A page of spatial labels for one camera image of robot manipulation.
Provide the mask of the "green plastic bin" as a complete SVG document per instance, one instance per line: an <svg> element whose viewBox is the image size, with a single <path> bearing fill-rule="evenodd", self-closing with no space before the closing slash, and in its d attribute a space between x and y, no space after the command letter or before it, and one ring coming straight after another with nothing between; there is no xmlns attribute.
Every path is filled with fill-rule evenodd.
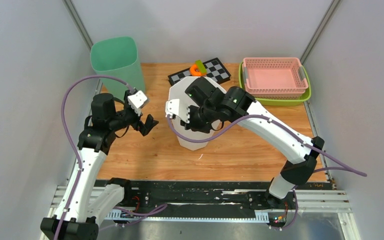
<svg viewBox="0 0 384 240"><path fill-rule="evenodd" d="M132 37L114 37L95 43L90 51L90 63L97 75L116 77L146 92L138 48Z"/></svg>

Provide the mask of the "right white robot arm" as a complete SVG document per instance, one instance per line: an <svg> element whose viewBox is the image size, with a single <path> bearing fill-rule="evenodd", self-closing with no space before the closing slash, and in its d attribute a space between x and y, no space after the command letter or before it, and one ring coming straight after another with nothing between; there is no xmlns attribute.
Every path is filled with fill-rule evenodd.
<svg viewBox="0 0 384 240"><path fill-rule="evenodd" d="M270 208L281 207L290 190L309 180L325 144L321 137L311 138L298 133L238 86L223 92L211 80L198 77L184 92L195 103L190 108L188 122L182 123L186 130L209 133L213 122L230 122L257 134L286 157L280 174L271 181L265 194Z"/></svg>

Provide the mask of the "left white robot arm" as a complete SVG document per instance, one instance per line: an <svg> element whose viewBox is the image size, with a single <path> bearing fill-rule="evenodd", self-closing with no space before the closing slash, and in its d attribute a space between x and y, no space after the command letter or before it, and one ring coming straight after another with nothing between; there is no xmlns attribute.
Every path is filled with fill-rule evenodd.
<svg viewBox="0 0 384 240"><path fill-rule="evenodd" d="M125 91L123 109L116 110L120 99L110 93L99 93L91 102L91 115L85 119L84 129L74 150L77 163L61 203L52 217L42 219L40 229L50 240L95 240L99 227L119 204L129 206L133 201L131 183L127 179L112 178L103 192L90 202L97 175L106 160L116 132L132 128L146 136L158 124L151 115L141 121L142 108L149 98L141 91Z"/></svg>

